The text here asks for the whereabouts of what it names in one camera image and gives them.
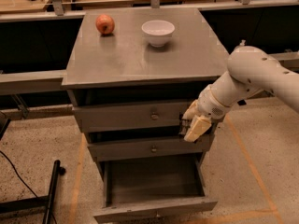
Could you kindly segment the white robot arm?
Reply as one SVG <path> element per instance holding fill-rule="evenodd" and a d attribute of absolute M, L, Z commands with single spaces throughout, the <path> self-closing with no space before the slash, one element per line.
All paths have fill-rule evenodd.
<path fill-rule="evenodd" d="M 299 74 L 283 67 L 261 49 L 238 46 L 230 54 L 227 71 L 205 87 L 182 117 L 184 140 L 196 141 L 216 119 L 237 102 L 268 91 L 299 112 Z"/>

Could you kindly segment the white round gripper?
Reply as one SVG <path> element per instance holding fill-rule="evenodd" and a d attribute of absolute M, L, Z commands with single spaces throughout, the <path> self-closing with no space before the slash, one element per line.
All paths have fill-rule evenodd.
<path fill-rule="evenodd" d="M 184 136 L 187 142 L 195 142 L 211 127 L 210 119 L 222 119 L 231 108 L 222 105 L 213 95 L 211 86 L 205 87 L 183 114 L 182 118 L 191 120 L 190 127 Z"/>

